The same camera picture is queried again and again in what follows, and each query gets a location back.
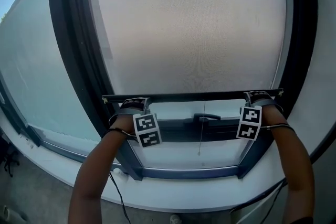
black window frame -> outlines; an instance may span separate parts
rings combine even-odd
[[[104,67],[95,30],[90,0],[49,0],[52,23],[59,50],[75,92],[97,132],[109,127],[114,106],[104,104],[103,95],[113,93]],[[293,0],[293,22],[289,52],[280,81],[283,95],[276,97],[287,118],[299,96],[307,75],[317,28],[317,0]],[[261,159],[273,142],[272,135],[260,133],[249,143],[237,166],[213,169],[156,169],[142,167],[129,143],[123,143],[116,156],[123,171],[134,180],[143,177],[200,179],[234,176],[243,178]]]

forearm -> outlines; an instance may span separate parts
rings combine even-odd
[[[263,120],[267,125],[287,123],[274,106],[263,108]],[[279,149],[282,169],[290,190],[307,190],[314,193],[314,176],[306,148],[291,129],[279,127],[272,129]]]
[[[82,164],[73,187],[73,196],[100,199],[114,157],[124,139],[125,136],[116,131],[104,136]]]

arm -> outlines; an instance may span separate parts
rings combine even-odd
[[[132,116],[119,116],[112,127],[133,131]],[[100,197],[109,177],[118,148],[125,135],[111,131],[86,158],[76,178],[72,191],[69,224],[101,223]]]
[[[287,124],[279,110],[268,105],[263,107],[262,120],[267,125]],[[288,197],[284,223],[292,223],[300,218],[313,217],[314,212],[314,174],[306,148],[291,129],[279,127],[272,129],[277,143],[282,169],[288,182]]]

